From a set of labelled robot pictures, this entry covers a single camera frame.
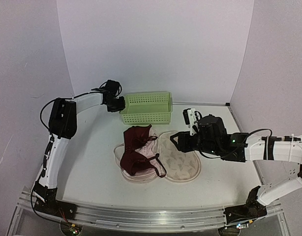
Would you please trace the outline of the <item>dark red bra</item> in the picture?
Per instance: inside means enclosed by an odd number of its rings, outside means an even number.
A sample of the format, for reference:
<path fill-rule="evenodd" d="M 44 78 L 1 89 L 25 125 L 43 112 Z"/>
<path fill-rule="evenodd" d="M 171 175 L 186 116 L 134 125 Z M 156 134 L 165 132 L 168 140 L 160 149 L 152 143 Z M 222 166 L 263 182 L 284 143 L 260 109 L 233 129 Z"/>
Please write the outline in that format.
<path fill-rule="evenodd" d="M 123 133 L 124 153 L 120 166 L 131 177 L 148 170 L 153 170 L 160 178 L 167 175 L 167 171 L 159 159 L 159 153 L 152 150 L 158 137 L 150 133 L 151 128 L 151 124 L 132 126 Z"/>

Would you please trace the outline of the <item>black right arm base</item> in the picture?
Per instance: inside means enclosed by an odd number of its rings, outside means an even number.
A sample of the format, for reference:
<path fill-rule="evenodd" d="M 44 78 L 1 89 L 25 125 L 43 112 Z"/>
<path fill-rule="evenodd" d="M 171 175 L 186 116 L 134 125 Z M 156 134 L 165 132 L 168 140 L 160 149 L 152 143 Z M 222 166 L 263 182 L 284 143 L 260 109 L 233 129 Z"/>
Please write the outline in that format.
<path fill-rule="evenodd" d="M 245 204 L 225 208 L 226 225 L 244 223 L 267 215 L 266 207 L 257 201 L 259 189 L 260 186 L 257 186 L 249 192 Z"/>

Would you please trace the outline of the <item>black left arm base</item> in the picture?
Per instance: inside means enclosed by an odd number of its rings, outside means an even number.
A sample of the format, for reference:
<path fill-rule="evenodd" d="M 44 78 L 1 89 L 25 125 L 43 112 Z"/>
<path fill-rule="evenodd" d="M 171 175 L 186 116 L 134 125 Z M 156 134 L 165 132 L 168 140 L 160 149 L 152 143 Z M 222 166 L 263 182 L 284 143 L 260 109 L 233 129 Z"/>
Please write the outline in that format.
<path fill-rule="evenodd" d="M 77 206 L 73 203 L 57 200 L 57 188 L 49 189 L 40 184 L 33 188 L 36 201 L 33 209 L 37 212 L 61 217 L 63 220 L 74 220 Z"/>

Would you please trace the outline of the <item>floral mesh laundry bag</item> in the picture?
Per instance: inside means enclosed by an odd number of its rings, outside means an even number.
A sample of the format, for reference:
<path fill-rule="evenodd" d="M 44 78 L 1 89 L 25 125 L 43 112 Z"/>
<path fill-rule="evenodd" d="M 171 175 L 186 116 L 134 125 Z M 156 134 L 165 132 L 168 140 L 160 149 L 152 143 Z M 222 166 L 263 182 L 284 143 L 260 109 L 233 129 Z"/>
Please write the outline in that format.
<path fill-rule="evenodd" d="M 189 182 L 198 177 L 201 172 L 201 162 L 198 155 L 194 151 L 188 153 L 180 152 L 170 141 L 170 136 L 177 133 L 177 131 L 163 132 L 158 136 L 155 130 L 151 129 L 150 133 L 158 137 L 154 142 L 152 150 L 160 155 L 159 159 L 167 171 L 167 175 L 164 177 L 165 179 L 172 182 Z M 115 162 L 121 169 L 121 174 L 126 180 L 143 183 L 153 181 L 158 177 L 153 170 L 140 172 L 131 177 L 120 166 L 123 153 L 124 143 L 114 148 Z"/>

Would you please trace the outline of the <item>green plastic basket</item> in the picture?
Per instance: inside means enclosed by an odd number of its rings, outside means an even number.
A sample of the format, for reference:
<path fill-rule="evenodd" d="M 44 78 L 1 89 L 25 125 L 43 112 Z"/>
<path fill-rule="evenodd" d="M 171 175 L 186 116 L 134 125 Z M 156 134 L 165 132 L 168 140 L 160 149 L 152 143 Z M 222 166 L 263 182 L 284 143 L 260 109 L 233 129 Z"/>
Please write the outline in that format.
<path fill-rule="evenodd" d="M 131 93 L 125 97 L 125 109 L 120 111 L 124 124 L 169 124 L 172 96 L 170 92 Z"/>

